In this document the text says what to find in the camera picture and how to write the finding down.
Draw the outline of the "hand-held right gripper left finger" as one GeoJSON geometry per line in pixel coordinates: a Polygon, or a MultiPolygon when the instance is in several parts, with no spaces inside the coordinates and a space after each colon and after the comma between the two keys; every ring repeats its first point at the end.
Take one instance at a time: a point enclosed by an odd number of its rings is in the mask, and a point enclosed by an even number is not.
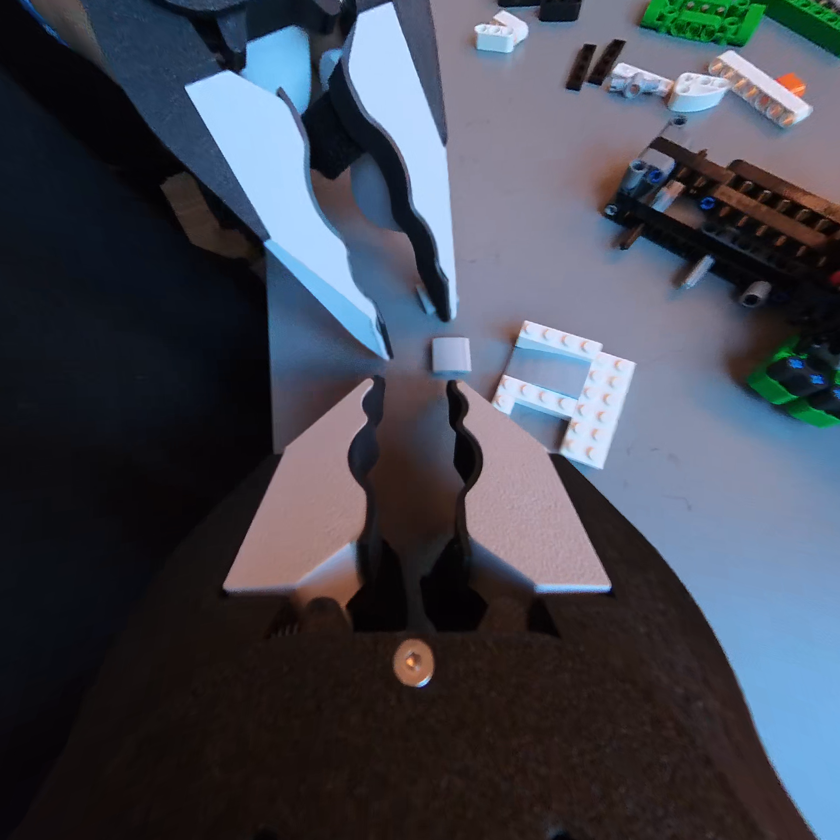
{"type": "Polygon", "coordinates": [[[358,632],[407,626],[396,552],[383,539],[370,473],[385,379],[365,379],[283,451],[226,578],[226,595],[331,599],[358,632]]]}

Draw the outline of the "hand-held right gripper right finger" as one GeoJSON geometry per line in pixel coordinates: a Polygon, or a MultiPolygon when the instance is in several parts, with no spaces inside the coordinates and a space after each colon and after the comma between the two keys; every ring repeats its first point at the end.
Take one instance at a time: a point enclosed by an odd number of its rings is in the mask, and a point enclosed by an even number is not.
{"type": "Polygon", "coordinates": [[[426,617],[442,633],[557,634],[544,596],[607,594],[610,578],[545,448],[465,382],[446,396],[463,487],[421,579],[426,617]]]}

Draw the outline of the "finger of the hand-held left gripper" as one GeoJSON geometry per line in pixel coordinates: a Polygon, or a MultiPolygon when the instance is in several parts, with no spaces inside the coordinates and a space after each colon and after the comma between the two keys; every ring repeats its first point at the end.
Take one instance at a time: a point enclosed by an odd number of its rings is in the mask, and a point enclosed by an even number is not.
{"type": "Polygon", "coordinates": [[[275,261],[364,347],[390,360],[379,309],[357,286],[346,245],[314,195],[308,136],[287,94],[231,70],[185,92],[263,224],[275,261]]]}
{"type": "Polygon", "coordinates": [[[355,3],[329,97],[382,173],[392,216],[444,322],[455,319],[455,239],[443,84],[428,1],[355,3]]]}

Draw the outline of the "white brick plate assembly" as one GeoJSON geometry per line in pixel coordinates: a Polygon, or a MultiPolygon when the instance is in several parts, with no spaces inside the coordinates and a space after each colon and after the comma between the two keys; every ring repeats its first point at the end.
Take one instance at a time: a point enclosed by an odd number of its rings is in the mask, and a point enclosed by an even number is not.
{"type": "Polygon", "coordinates": [[[506,372],[491,404],[506,416],[520,406],[567,421],[560,454],[584,466],[602,469],[636,364],[604,352],[600,342],[529,320],[522,323],[515,347],[584,362],[587,372],[581,392],[577,396],[566,395],[506,372]]]}

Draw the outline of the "small white bent beam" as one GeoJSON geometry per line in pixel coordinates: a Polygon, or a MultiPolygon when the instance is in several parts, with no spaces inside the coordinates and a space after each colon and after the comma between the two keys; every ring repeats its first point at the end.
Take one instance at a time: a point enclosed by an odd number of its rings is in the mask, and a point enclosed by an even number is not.
{"type": "Polygon", "coordinates": [[[474,36],[478,51],[510,54],[529,36],[529,26],[524,20],[501,9],[490,21],[476,25],[474,36]]]}

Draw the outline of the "black toy strip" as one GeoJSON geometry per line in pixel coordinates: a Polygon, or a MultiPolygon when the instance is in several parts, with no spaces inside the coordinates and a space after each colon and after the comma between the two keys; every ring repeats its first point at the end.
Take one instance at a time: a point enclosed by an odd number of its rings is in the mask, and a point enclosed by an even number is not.
{"type": "Polygon", "coordinates": [[[592,63],[592,58],[596,50],[594,44],[583,44],[577,52],[570,74],[565,83],[565,90],[580,91],[589,73],[589,68],[592,63]]]}
{"type": "Polygon", "coordinates": [[[614,38],[603,50],[600,58],[596,61],[587,82],[591,85],[600,87],[604,80],[610,75],[614,66],[619,60],[619,57],[624,49],[626,41],[620,38],[614,38]]]}

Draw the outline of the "person's black clothing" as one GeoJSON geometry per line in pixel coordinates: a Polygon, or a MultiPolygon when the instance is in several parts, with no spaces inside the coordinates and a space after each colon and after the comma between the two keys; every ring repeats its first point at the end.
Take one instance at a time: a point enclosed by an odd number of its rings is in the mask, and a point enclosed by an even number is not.
{"type": "Polygon", "coordinates": [[[120,91],[2,71],[2,838],[177,545],[268,454],[266,303],[120,91]]]}

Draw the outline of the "grey toy connector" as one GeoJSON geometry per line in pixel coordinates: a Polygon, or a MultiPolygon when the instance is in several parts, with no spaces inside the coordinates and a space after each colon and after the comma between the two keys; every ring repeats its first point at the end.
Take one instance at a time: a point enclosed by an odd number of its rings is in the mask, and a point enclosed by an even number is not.
{"type": "Polygon", "coordinates": [[[619,93],[627,99],[640,96],[656,96],[666,98],[675,82],[655,73],[628,65],[617,63],[611,70],[606,82],[606,90],[619,93]]]}

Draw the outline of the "green black brick assembly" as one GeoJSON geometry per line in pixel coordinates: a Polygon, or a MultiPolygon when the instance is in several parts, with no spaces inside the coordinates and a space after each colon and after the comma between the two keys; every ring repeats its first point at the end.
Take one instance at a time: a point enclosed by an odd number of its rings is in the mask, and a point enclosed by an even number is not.
{"type": "Polygon", "coordinates": [[[748,377],[762,398],[818,427],[839,425],[838,333],[791,336],[748,377]]]}

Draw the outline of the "white bent toy beam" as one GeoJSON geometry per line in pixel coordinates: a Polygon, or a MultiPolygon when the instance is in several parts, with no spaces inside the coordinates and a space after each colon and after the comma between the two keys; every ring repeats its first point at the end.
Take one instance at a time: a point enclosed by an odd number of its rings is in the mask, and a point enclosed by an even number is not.
{"type": "Polygon", "coordinates": [[[666,107],[679,114],[716,107],[731,89],[730,80],[693,72],[681,74],[666,97],[666,107]]]}

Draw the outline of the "long white toy beam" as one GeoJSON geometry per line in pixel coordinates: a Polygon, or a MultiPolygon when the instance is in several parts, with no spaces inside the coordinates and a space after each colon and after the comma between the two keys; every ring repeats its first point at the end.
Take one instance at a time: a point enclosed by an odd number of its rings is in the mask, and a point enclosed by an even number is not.
{"type": "Polygon", "coordinates": [[[782,129],[812,115],[812,105],[733,50],[712,59],[707,69],[710,76],[728,81],[735,96],[782,129]]]}

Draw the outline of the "toy truck model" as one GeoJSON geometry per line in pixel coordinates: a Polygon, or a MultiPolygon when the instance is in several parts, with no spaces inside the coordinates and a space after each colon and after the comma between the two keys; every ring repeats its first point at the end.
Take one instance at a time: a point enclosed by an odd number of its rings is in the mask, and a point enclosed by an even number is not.
{"type": "Polygon", "coordinates": [[[604,217],[624,229],[617,247],[646,238],[689,269],[711,255],[710,273],[738,300],[751,283],[813,329],[838,322],[838,204],[744,160],[720,165],[662,132],[631,160],[604,217]]]}

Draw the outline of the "green toy beam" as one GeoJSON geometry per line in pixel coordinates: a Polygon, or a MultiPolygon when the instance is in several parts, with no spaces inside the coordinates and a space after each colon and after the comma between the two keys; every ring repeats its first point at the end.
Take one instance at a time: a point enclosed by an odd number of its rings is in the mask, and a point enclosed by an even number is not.
{"type": "Polygon", "coordinates": [[[839,16],[829,6],[814,1],[766,1],[766,14],[811,42],[833,49],[838,43],[839,16]]]}

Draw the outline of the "green toy frame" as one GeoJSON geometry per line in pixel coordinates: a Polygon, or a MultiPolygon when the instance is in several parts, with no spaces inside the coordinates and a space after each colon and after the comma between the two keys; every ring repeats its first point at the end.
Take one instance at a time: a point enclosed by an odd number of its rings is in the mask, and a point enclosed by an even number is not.
{"type": "Polygon", "coordinates": [[[651,1],[639,22],[661,35],[720,46],[745,46],[766,6],[751,1],[651,1]]]}

